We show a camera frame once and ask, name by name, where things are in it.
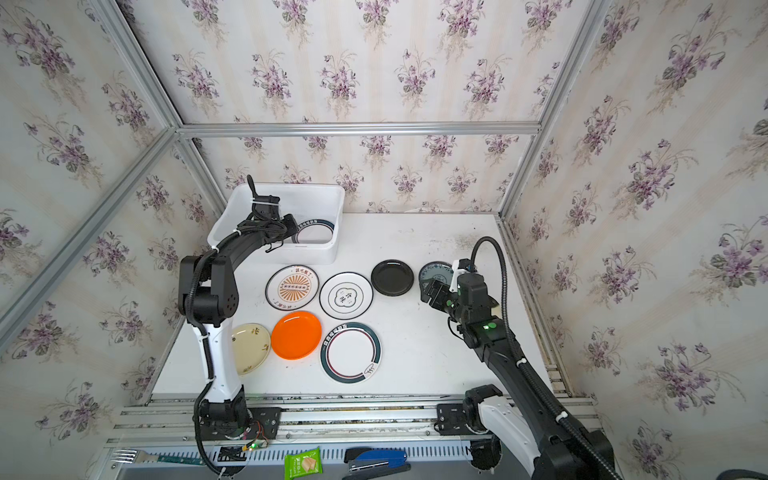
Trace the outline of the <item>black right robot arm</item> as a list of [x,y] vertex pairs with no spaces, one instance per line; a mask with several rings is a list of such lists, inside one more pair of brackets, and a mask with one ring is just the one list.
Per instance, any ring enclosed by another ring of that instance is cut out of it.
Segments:
[[495,303],[476,258],[454,261],[448,283],[432,279],[421,300],[447,314],[455,336],[499,380],[468,390],[459,404],[437,407],[442,435],[487,435],[491,453],[505,446],[533,479],[616,479],[613,447],[588,430],[538,375],[511,330],[507,302]]

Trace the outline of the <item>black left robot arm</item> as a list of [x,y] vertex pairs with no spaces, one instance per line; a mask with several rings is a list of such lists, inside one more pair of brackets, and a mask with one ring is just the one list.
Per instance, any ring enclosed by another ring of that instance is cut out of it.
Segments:
[[260,194],[250,175],[246,180],[251,194],[246,217],[210,250],[180,263],[178,309],[195,332],[205,378],[193,404],[198,445],[205,428],[240,437],[251,424],[232,342],[232,317],[240,303],[235,271],[251,254],[279,249],[298,232],[294,216],[280,213],[280,198]]

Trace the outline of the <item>blue floral green plate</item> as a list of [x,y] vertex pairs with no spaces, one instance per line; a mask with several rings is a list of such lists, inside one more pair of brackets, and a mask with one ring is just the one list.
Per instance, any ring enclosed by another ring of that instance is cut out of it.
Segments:
[[453,278],[452,266],[443,261],[433,261],[425,264],[419,271],[418,280],[421,288],[425,288],[432,280],[450,284]]

